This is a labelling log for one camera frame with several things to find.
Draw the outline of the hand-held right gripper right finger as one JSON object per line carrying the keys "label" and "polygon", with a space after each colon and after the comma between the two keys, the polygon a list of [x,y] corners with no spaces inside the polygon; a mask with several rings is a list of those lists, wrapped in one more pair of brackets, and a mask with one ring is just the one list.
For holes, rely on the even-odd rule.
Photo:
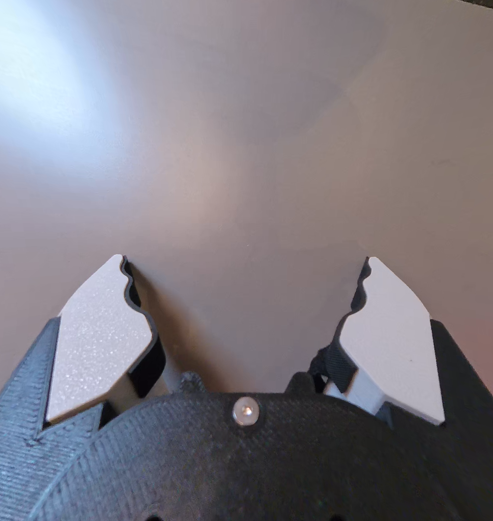
{"label": "hand-held right gripper right finger", "polygon": [[320,394],[383,418],[398,407],[439,426],[445,412],[431,316],[377,257],[367,257],[350,311],[308,368]]}

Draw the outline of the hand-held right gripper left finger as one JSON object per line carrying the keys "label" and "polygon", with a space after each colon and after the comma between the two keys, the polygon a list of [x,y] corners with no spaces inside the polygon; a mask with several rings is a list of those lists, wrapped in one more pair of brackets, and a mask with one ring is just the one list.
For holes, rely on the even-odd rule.
{"label": "hand-held right gripper left finger", "polygon": [[113,255],[92,274],[59,319],[48,423],[101,403],[120,414],[162,381],[165,351],[151,315],[141,306],[126,256]]}

